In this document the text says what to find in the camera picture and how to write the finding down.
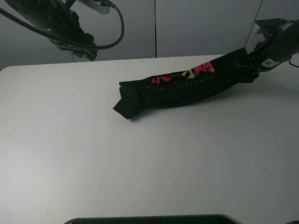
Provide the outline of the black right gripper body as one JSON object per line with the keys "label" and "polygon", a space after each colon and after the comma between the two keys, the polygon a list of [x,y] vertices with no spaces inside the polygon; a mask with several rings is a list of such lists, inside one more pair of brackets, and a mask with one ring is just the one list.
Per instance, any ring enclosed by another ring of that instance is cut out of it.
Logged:
{"label": "black right gripper body", "polygon": [[273,50],[262,50],[248,53],[242,50],[240,56],[240,70],[242,72],[267,72],[278,66],[278,53]]}

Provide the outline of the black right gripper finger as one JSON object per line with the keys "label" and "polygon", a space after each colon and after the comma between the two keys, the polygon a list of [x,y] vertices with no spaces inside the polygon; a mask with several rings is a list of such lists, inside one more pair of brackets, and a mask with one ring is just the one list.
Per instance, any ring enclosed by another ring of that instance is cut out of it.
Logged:
{"label": "black right gripper finger", "polygon": [[240,71],[240,83],[252,83],[259,77],[259,73],[250,69]]}

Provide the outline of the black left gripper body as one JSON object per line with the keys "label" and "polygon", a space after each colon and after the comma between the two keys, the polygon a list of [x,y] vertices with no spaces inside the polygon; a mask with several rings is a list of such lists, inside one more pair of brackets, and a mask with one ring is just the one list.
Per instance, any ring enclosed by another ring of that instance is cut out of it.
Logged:
{"label": "black left gripper body", "polygon": [[[62,25],[57,25],[57,24],[49,24],[49,33],[54,35],[55,37],[63,38],[68,41],[73,41],[76,43],[80,44],[85,44],[85,45],[91,45],[91,46],[96,46],[94,43],[94,37],[89,34],[85,33],[80,26],[70,26],[68,27],[63,27]],[[61,42],[54,41],[52,39],[49,39],[56,47],[58,47],[60,50],[67,50],[67,51],[74,51],[74,50],[80,50],[79,48],[76,47],[71,47],[70,45],[63,44]],[[86,51],[86,52],[96,52],[97,50],[80,50],[80,51]]]}

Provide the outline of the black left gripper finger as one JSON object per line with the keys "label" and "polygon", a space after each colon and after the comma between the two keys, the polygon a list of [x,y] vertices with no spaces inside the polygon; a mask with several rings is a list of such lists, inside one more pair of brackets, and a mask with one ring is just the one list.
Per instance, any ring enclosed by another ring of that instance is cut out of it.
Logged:
{"label": "black left gripper finger", "polygon": [[72,54],[78,58],[85,58],[88,59],[89,61],[94,61],[97,57],[96,52],[86,52],[86,51],[78,51],[74,50],[72,51]]}

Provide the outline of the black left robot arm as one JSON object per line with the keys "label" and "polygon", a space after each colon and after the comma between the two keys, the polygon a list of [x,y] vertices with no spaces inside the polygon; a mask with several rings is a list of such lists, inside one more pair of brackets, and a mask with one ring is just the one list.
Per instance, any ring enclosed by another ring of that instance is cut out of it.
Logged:
{"label": "black left robot arm", "polygon": [[95,46],[94,37],[85,33],[79,16],[61,0],[7,0],[13,10],[37,29],[55,37]]}

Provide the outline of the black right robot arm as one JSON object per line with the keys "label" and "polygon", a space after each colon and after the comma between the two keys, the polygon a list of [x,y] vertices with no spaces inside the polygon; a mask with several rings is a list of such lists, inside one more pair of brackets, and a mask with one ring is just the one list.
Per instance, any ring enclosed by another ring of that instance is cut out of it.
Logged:
{"label": "black right robot arm", "polygon": [[259,33],[264,36],[252,52],[240,59],[240,67],[251,74],[268,72],[281,63],[291,63],[293,55],[299,52],[299,21],[282,18],[256,20]]}

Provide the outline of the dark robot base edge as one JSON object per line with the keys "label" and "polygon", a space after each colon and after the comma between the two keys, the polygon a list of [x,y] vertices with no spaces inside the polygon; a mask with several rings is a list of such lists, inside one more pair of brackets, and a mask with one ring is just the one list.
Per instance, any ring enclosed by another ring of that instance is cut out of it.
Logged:
{"label": "dark robot base edge", "polygon": [[226,215],[75,218],[66,224],[239,224]]}

